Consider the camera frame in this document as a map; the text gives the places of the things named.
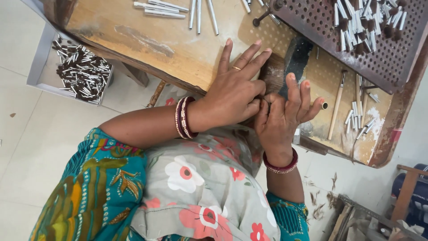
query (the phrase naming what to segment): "woman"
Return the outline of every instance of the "woman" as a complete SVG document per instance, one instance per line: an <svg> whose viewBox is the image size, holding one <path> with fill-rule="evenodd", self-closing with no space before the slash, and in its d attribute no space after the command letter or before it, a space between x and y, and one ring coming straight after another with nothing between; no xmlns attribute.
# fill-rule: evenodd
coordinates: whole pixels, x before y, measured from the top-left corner
<svg viewBox="0 0 428 241"><path fill-rule="evenodd" d="M291 142L324 99L311 106L309 81L299 89L293 73L287 102L265 96L265 83L250 79L272 50L251 60L258 40L229 69L232 45L228 39L205 97L122 114L91 130L30 240L309 240ZM254 115L254 130L236 125ZM263 149L266 196L254 179Z"/></svg>

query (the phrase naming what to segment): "bangle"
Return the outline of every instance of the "bangle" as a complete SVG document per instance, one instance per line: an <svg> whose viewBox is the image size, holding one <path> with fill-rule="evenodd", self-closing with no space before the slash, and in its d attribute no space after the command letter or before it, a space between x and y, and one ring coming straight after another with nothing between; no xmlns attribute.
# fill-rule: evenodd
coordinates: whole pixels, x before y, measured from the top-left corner
<svg viewBox="0 0 428 241"><path fill-rule="evenodd" d="M289 172L293 171L296 168L297 161L299 159L299 156L297 155L296 150L294 148L292 148L292 149L293 149L293 160L291 161L291 163L288 166L285 166L285 167L276 167L276 166L271 165L268 162L268 158L267 158L265 152L263 153L263 163L265 164L266 168L269 171L271 171L271 172L275 172L275 173L278 173L278 174L289 173Z"/></svg>
<svg viewBox="0 0 428 241"><path fill-rule="evenodd" d="M192 101L195 101L195 98L191 96L185 97L181 106L181 126L183 127L186 136L190 139L197 137L199 134L199 132L193 133L192 131L190 131L189 123L187 121L187 107Z"/></svg>
<svg viewBox="0 0 428 241"><path fill-rule="evenodd" d="M184 97L181 98L178 103L177 106L175 107L175 127L177 128L177 132L180 135L181 138L183 139L188 139L186 137L185 132L183 131L183 127L181 126L181 105L184 102Z"/></svg>

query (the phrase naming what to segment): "metal plate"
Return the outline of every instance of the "metal plate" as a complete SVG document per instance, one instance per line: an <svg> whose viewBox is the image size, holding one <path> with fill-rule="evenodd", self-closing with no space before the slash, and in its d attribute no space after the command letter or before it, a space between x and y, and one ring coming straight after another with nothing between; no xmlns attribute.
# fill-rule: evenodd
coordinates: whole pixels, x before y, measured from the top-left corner
<svg viewBox="0 0 428 241"><path fill-rule="evenodd" d="M402 91L419 55L428 21L427 0L407 0L407 12L401 40L376 36L377 51L356 56L353 51L340 52L340 36L333 26L332 0L283 0L284 6L272 13L300 32L345 65L385 92Z"/></svg>

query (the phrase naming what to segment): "floral garment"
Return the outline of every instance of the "floral garment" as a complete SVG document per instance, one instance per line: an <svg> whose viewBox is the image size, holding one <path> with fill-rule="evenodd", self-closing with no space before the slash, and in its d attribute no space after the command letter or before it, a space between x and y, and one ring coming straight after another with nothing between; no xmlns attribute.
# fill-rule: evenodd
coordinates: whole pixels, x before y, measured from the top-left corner
<svg viewBox="0 0 428 241"><path fill-rule="evenodd" d="M273 218L275 223L254 221L237 238L236 235L231 235L240 228L236 225L239 221L231 218L237 207L178 202L182 201L178 194L188 197L183 194L206 190L209 183L205 172L210 169L203 164L202 167L189 163L185 155L173 157L164 166L163 175L167 178L161 179L169 189L165 190L164 196L147 198L154 193L156 186L146 183L151 180L146 175L156 178L157 173L149 170L156 169L159 165L154 160L162 162L162 155L152 155L159 154L160 149L151 148L152 154L148 162L145 151L124 145L94 128L79 144L77 153L67 164L60 182L42 209L30 240L144 240L131 225L131 222L138 221L135 213L151 214L151 218L155 217L168 226L169 220L155 212L165 208L178 210L177 220L180 225L177 232L158 236L166 241L203 237L214 237L216 241L277 241L278 237L268 235L272 235L273 226L280 230L279 240L309 240L305 205L287 202L270 193L265 196L253 180L256 173L253 173L252 167L260 164L260 159L254 158L257 155L250 156L252 163L246 162L241 166L243 153L248 152L248 148L242 148L233 140L219 136L211 140L212 145L173 140L176 141L189 145L188 148L194 150L193 156L203 155L209 160L214 158L217 162L225 159L230 181L241 182L243 188L254 189L260 200L258 203L261 204L254 208L267 208L268 215L266 216L266 212L263 215L265 220ZM150 225L151 223L145 227L148 231ZM191 235L179 236L179 229L192 230Z"/></svg>

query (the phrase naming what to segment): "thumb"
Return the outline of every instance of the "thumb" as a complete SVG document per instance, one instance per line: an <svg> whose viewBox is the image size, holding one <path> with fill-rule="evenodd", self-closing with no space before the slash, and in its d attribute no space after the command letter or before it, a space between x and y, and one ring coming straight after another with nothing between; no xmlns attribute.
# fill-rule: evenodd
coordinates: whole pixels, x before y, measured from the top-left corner
<svg viewBox="0 0 428 241"><path fill-rule="evenodd" d="M256 119L254 120L254 130L256 130L256 133L262 132L268 121L268 108L268 102L262 99L260 102L260 110L257 112Z"/></svg>
<svg viewBox="0 0 428 241"><path fill-rule="evenodd" d="M260 99L253 99L247 105L247 108L245 109L244 114L243 114L243 119L246 120L246 119L254 116L255 114L257 114L259 109L260 109Z"/></svg>

